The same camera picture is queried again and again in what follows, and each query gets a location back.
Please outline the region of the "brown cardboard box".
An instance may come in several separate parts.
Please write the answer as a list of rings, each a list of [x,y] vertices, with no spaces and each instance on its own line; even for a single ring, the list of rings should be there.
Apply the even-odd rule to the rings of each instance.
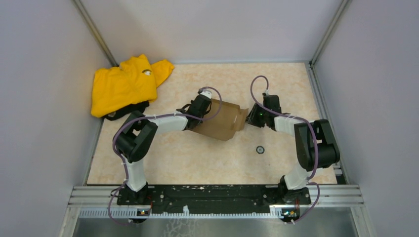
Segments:
[[[204,118],[215,116],[197,125],[191,131],[220,141],[232,139],[236,132],[244,129],[248,108],[239,105],[211,100],[211,109]]]

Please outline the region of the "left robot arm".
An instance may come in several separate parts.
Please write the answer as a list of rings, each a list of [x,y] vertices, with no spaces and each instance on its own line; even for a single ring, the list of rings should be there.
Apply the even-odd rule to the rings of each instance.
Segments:
[[[148,183],[144,171],[147,155],[156,135],[172,131],[191,130],[202,123],[211,108],[212,93],[200,92],[194,100],[172,114],[146,116],[131,113],[113,138],[113,147],[123,160],[126,179],[117,190],[118,205],[145,204]]]

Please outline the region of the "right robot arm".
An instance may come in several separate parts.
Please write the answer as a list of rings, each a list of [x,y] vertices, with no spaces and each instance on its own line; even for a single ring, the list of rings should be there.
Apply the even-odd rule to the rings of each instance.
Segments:
[[[309,198],[307,184],[317,170],[328,168],[340,160],[330,123],[326,119],[309,122],[306,119],[283,114],[278,95],[262,94],[263,103],[255,102],[246,122],[255,127],[286,133],[295,140],[297,163],[278,185],[278,197],[283,203]]]

